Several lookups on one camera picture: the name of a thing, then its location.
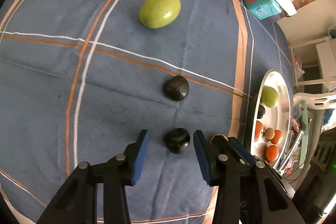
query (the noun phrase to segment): dark round fruit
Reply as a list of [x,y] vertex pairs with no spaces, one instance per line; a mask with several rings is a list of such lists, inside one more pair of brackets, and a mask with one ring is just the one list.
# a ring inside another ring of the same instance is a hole
[[176,75],[163,85],[163,93],[166,97],[174,101],[182,101],[189,93],[187,79],[181,75]]
[[166,134],[164,142],[169,152],[182,154],[189,147],[190,134],[184,128],[175,128]]
[[259,105],[257,119],[261,119],[265,115],[265,108]]

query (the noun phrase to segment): white chair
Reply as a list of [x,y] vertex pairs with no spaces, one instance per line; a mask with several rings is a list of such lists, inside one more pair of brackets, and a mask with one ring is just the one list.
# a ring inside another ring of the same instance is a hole
[[336,108],[336,92],[309,94],[309,93],[295,93],[294,106],[297,106],[302,100],[307,102],[307,107],[315,110],[324,110],[329,108]]

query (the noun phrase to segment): silver bolt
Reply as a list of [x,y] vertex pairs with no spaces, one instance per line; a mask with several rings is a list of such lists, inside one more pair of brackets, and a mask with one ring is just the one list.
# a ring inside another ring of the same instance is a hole
[[126,159],[126,156],[124,154],[118,154],[118,155],[116,155],[115,159],[116,160],[124,160],[124,159]]
[[220,161],[226,161],[228,159],[228,156],[226,156],[225,154],[220,154],[218,155],[218,159]]
[[262,161],[257,161],[255,164],[258,168],[264,168],[265,164]]
[[78,167],[80,169],[85,169],[85,168],[88,167],[88,163],[86,161],[82,161],[82,162],[79,163]]

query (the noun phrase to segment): teal box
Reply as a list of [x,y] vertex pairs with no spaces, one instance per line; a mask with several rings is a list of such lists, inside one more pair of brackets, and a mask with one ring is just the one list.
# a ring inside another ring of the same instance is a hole
[[257,18],[264,19],[281,13],[281,7],[275,0],[243,0],[246,8]]

